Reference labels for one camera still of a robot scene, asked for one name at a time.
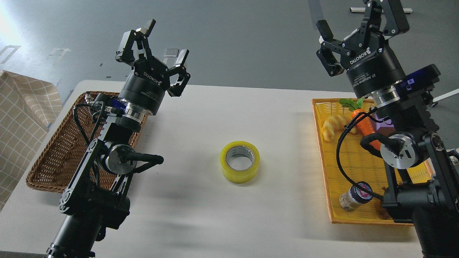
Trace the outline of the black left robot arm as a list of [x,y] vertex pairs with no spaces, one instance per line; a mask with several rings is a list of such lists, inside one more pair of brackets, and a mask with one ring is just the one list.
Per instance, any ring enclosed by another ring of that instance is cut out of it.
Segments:
[[176,54],[169,68],[151,52],[148,37],[156,21],[123,34],[116,61],[131,66],[117,97],[89,93],[72,108],[74,122],[87,145],[76,171],[59,201],[66,215],[46,258],[93,258],[95,242],[107,228],[118,229],[129,215],[127,194],[133,175],[162,164],[164,158],[136,152],[129,140],[142,129],[148,115],[156,115],[166,93],[182,95],[190,74],[189,51]]

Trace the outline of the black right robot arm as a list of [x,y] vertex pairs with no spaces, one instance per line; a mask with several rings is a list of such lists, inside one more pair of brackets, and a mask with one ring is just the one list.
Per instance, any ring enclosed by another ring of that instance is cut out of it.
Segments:
[[406,75],[389,39],[409,30],[398,0],[365,0],[360,26],[343,40],[334,38],[326,20],[318,20],[317,57],[329,76],[346,75],[357,98],[372,98],[375,107],[360,112],[338,139],[336,161],[342,171],[340,148],[351,129],[376,113],[390,119],[388,137],[370,133],[360,145],[384,161],[388,188],[382,201],[394,222],[413,224],[424,258],[458,257],[458,172],[437,134],[438,125],[427,106],[440,72],[434,64]]

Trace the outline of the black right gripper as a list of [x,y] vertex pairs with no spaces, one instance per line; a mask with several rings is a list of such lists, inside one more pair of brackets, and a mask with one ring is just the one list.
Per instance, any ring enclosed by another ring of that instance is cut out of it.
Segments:
[[[318,20],[320,49],[316,55],[329,76],[346,75],[357,98],[393,85],[406,77],[400,62],[384,36],[404,34],[410,29],[400,0],[364,0],[364,18],[360,35],[369,34],[367,46],[359,47],[358,31],[347,36],[343,42],[334,39],[326,20]],[[341,64],[333,53],[341,55]]]

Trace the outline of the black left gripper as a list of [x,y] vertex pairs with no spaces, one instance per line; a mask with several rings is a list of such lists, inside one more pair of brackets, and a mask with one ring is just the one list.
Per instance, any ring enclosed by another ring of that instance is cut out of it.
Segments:
[[[156,115],[158,112],[166,90],[171,97],[179,97],[190,80],[190,74],[185,67],[190,52],[188,49],[179,52],[175,67],[166,72],[166,77],[161,75],[166,71],[166,66],[160,61],[153,69],[149,66],[148,62],[152,62],[153,55],[148,37],[155,24],[156,20],[151,19],[144,27],[125,32],[115,56],[117,62],[133,67],[118,98],[122,102],[144,108],[150,115]],[[178,75],[178,78],[170,86],[169,78],[173,75]]]

